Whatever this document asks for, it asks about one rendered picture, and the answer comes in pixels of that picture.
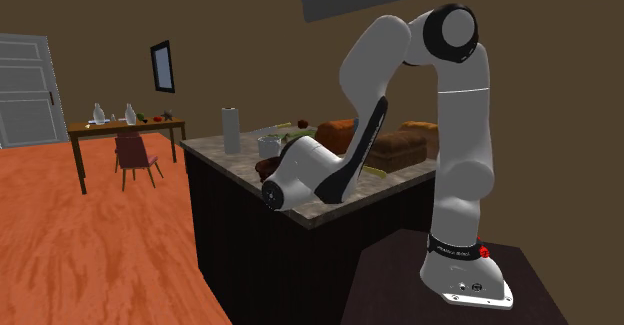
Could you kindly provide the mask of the green leafy vegetable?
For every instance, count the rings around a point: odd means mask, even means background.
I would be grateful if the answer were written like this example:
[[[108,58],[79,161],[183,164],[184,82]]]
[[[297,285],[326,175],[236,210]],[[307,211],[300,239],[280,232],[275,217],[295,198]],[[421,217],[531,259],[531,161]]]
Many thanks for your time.
[[[279,134],[278,138],[281,140],[283,144],[286,144],[294,139],[297,139],[302,136],[311,136],[314,137],[316,134],[315,130],[300,130],[295,132],[289,132],[285,134]]]

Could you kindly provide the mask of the orange-brown bread loaf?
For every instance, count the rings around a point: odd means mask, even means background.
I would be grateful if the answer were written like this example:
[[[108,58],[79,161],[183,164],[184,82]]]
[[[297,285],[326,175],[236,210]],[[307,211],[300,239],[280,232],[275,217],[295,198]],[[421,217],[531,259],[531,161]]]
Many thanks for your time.
[[[354,136],[354,120],[343,119],[320,124],[315,140],[334,154],[345,154]]]

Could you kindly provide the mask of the dark brown round object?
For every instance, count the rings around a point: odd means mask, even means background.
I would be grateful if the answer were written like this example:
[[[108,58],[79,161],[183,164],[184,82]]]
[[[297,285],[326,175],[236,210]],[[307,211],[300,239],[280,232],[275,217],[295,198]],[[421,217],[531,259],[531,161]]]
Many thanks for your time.
[[[260,182],[263,183],[279,167],[281,158],[279,156],[263,159],[256,163],[255,170],[259,175]]]

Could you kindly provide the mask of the white paper towel roll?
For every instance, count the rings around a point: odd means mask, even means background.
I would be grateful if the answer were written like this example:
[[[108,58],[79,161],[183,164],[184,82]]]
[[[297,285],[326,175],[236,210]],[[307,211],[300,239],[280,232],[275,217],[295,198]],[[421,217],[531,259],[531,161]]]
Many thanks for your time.
[[[226,154],[237,154],[241,151],[239,111],[228,107],[222,109],[223,146]]]

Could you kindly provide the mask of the dark brown bread loaf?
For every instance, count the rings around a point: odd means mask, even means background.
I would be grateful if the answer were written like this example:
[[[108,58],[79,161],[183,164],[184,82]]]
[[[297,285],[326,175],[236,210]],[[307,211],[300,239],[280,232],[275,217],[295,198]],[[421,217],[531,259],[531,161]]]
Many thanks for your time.
[[[423,137],[412,131],[395,131],[375,139],[365,164],[392,173],[426,159],[427,145]]]

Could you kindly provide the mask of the light brown bread loaf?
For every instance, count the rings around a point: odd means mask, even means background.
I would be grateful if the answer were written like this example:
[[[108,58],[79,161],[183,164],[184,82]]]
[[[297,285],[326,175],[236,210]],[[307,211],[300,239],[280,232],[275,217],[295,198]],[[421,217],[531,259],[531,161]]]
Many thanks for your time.
[[[436,159],[439,152],[439,134],[436,123],[423,121],[406,121],[399,127],[400,131],[414,131],[426,140],[427,157]]]

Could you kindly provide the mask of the dark kitchen island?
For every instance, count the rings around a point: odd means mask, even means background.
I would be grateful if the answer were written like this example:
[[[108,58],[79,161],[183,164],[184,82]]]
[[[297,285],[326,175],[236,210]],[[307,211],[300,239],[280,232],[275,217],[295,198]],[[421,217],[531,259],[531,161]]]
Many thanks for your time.
[[[346,203],[273,211],[257,140],[228,155],[220,136],[181,142],[198,267],[233,325],[340,325],[361,252],[431,226],[432,159],[381,179],[364,172]]]

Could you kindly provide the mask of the dark robot stand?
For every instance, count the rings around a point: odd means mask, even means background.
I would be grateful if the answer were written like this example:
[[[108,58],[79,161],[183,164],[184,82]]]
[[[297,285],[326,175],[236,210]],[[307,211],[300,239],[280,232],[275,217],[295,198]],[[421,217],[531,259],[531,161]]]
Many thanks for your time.
[[[569,325],[520,248],[487,243],[510,286],[510,310],[451,305],[419,270],[427,234],[399,230],[362,251],[341,325]]]

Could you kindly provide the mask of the red chair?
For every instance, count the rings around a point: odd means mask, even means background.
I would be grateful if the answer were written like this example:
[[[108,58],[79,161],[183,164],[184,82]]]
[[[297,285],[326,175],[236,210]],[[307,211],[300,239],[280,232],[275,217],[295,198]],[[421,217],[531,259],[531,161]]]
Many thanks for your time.
[[[164,175],[158,164],[158,157],[147,153],[142,137],[139,135],[117,136],[115,138],[115,145],[115,171],[122,171],[121,189],[125,190],[127,172],[130,171],[133,179],[136,179],[137,170],[146,170],[152,186],[156,187],[152,168],[156,168],[161,178],[163,178]]]

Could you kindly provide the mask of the wooden table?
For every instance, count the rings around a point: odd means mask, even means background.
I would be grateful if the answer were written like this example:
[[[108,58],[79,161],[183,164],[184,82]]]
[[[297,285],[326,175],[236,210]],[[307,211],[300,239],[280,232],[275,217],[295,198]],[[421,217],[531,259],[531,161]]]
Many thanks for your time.
[[[111,121],[109,123],[101,125],[95,124],[94,126],[91,126],[89,128],[87,128],[87,125],[88,122],[80,122],[71,123],[67,127],[67,134],[72,146],[76,170],[78,173],[81,192],[83,195],[87,194],[87,189],[85,184],[86,173],[79,144],[80,138],[100,135],[116,135],[118,133],[127,132],[145,132],[168,129],[169,139],[171,141],[172,159],[174,163],[177,162],[175,146],[178,144],[178,142],[175,140],[174,129],[179,128],[181,130],[181,138],[183,140],[187,139],[186,123],[184,120],[176,117],[172,117],[170,120],[162,120],[160,122],[154,121],[153,119],[148,120],[146,123],[138,121],[135,125],[129,125],[126,122],[122,121]]]

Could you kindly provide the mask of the grey panel door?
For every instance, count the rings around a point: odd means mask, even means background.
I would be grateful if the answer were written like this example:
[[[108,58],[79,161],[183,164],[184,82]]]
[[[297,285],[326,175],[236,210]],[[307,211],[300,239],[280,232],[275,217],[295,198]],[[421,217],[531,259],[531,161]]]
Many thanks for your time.
[[[67,140],[47,38],[0,33],[0,148]]]

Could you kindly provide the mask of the dark framed wall picture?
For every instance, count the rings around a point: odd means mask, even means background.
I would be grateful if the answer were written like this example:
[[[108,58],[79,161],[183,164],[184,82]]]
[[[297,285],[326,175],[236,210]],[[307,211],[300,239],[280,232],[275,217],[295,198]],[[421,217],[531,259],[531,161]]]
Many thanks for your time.
[[[165,40],[150,48],[155,89],[174,93],[175,83],[171,63],[170,42]]]

